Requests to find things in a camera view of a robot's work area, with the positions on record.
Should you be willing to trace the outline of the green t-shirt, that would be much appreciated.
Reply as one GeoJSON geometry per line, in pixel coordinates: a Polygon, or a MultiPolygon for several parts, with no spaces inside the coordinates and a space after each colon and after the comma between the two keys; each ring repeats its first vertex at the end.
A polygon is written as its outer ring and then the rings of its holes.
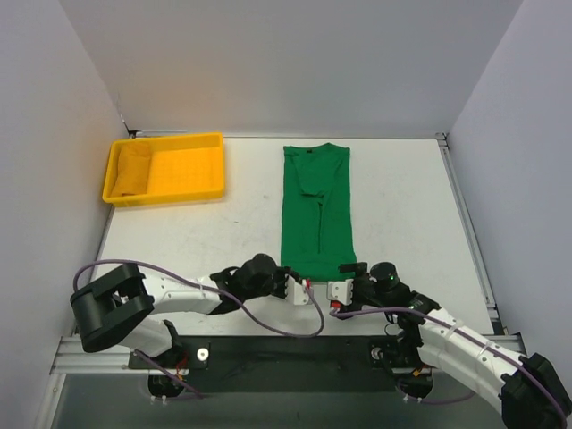
{"type": "Polygon", "coordinates": [[[283,148],[281,265],[314,282],[340,281],[357,261],[350,214],[350,149],[283,148]]]}

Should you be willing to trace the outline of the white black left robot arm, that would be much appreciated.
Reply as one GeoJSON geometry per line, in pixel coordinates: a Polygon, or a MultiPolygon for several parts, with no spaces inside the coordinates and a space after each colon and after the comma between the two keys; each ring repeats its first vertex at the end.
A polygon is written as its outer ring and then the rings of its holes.
{"type": "Polygon", "coordinates": [[[85,352],[122,345],[170,367],[180,360],[182,344],[166,314],[225,315],[267,296],[298,306],[309,301],[307,281],[266,254],[190,280],[158,267],[144,274],[141,266],[118,261],[112,271],[75,287],[70,303],[85,352]]]}

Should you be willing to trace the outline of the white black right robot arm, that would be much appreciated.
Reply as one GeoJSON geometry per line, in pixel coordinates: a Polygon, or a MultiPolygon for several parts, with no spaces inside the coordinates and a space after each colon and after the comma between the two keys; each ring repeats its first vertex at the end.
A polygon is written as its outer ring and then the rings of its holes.
{"type": "Polygon", "coordinates": [[[327,286],[340,320],[384,314],[397,323],[399,359],[443,371],[499,412],[508,428],[565,428],[571,398],[550,360],[506,349],[411,290],[389,262],[341,265],[345,280],[327,286]]]}

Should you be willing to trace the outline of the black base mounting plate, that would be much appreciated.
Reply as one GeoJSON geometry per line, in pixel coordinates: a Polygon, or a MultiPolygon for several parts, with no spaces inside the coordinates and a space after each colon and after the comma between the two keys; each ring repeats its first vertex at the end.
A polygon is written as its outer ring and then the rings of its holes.
{"type": "Polygon", "coordinates": [[[130,355],[130,369],[148,370],[145,386],[156,397],[187,394],[189,384],[215,393],[377,393],[401,389],[424,398],[431,369],[414,347],[391,336],[184,336],[181,345],[149,365],[130,355]],[[156,370],[174,374],[170,379],[156,370]]]}

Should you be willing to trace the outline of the yellow plastic bin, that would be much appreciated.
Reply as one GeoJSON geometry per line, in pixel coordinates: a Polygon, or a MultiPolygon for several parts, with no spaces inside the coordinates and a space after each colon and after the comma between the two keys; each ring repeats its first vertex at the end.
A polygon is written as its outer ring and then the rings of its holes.
{"type": "Polygon", "coordinates": [[[116,207],[150,206],[215,200],[225,192],[223,134],[210,132],[115,141],[108,157],[102,199],[116,207]],[[113,198],[122,146],[146,142],[152,156],[143,195],[113,198]]]}

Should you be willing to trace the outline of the rolled yellow t-shirt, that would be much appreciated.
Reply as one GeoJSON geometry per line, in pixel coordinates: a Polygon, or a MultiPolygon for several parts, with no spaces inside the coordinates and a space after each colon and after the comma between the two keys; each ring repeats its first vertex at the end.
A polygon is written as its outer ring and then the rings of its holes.
{"type": "Polygon", "coordinates": [[[113,198],[143,195],[147,192],[151,156],[151,147],[146,142],[132,141],[122,146],[111,192],[113,198]]]}

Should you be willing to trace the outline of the aluminium right side rail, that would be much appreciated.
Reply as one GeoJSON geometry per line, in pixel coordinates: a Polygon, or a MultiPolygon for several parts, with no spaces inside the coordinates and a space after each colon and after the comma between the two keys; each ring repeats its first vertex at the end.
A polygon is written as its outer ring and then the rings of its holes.
{"type": "Polygon", "coordinates": [[[464,233],[467,238],[467,244],[469,246],[469,251],[473,259],[475,266],[477,278],[481,286],[484,300],[486,302],[487,310],[489,312],[489,317],[492,321],[492,328],[495,334],[506,334],[506,328],[503,326],[501,321],[501,314],[498,309],[498,305],[492,290],[492,285],[490,283],[490,278],[487,273],[483,255],[478,244],[478,240],[475,234],[475,228],[472,223],[470,213],[467,208],[466,200],[463,196],[460,183],[458,181],[458,176],[456,174],[454,165],[452,163],[452,158],[450,156],[450,146],[447,140],[447,133],[436,133],[435,139],[438,143],[439,149],[442,154],[442,161],[448,174],[450,186],[452,193],[458,208],[461,224],[464,229],[464,233]]]}

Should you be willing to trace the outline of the aluminium front frame rail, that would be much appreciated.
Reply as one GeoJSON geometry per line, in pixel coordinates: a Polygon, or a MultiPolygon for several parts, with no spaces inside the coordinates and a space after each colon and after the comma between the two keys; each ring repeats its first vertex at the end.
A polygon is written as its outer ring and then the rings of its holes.
{"type": "Polygon", "coordinates": [[[155,369],[130,369],[130,350],[123,346],[85,353],[79,336],[60,339],[50,374],[159,374],[155,369]]]}

